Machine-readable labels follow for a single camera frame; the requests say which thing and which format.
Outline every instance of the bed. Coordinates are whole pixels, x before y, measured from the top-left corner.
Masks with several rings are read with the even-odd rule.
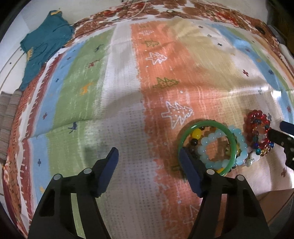
[[[293,67],[265,23],[216,4],[132,1],[74,27],[15,114],[2,173],[11,220],[27,236],[52,176],[75,175],[116,147],[118,166],[97,199],[110,235],[187,238],[201,199],[178,165],[181,129],[201,119],[243,129],[254,109],[274,129],[293,123]],[[260,200],[293,188],[281,147],[227,176],[237,174]],[[83,236],[75,195],[72,203]]]

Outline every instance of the black bead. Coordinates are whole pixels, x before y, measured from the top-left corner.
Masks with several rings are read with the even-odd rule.
[[[198,144],[198,139],[191,139],[190,145],[196,146]]]
[[[193,155],[194,153],[196,153],[196,148],[195,146],[190,145],[189,146],[189,152]]]

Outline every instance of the teal towel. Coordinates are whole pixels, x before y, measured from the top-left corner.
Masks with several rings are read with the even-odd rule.
[[[73,33],[74,28],[63,19],[62,12],[55,10],[49,12],[36,30],[26,35],[20,42],[21,48],[29,58],[20,85],[21,90],[25,90],[39,73],[42,65],[71,39]]]

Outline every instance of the brown patterned fabric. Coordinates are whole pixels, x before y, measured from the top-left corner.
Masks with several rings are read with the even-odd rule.
[[[15,117],[15,113],[20,101],[20,98],[22,96],[22,92],[20,90],[16,90],[13,95],[10,94],[3,94],[3,104],[1,104],[1,98],[0,98],[0,110],[3,110],[6,106],[5,114],[2,116],[2,112],[0,112],[0,163],[2,165],[5,164],[6,158],[7,158],[7,150],[8,150],[8,144],[9,144],[9,137],[10,132],[12,128],[12,123]]]
[[[6,113],[9,101],[10,101],[11,94],[1,92],[0,94],[0,128],[2,126],[2,121],[4,118],[4,115]]]

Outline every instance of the orange stripe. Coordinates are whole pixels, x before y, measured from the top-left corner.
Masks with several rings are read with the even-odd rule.
[[[159,185],[158,199],[162,201],[161,215],[165,221],[167,238],[187,238],[196,219],[201,199],[192,193],[179,171],[173,172],[172,167],[178,165],[177,137],[181,128],[193,119],[218,119],[218,108],[221,103],[219,95],[205,80],[204,68],[195,65],[183,44],[176,40],[172,30],[165,21],[132,24],[132,42],[136,52],[141,92],[146,108],[145,132],[153,145],[150,154],[155,157],[158,169],[154,181]],[[154,31],[143,35],[142,31]],[[153,40],[159,45],[147,46],[145,41]],[[152,64],[146,60],[151,53],[159,53],[167,57],[162,63]],[[178,84],[168,87],[156,87],[157,77],[177,80]],[[166,101],[193,109],[193,115],[171,129],[169,118],[162,118],[166,112]]]

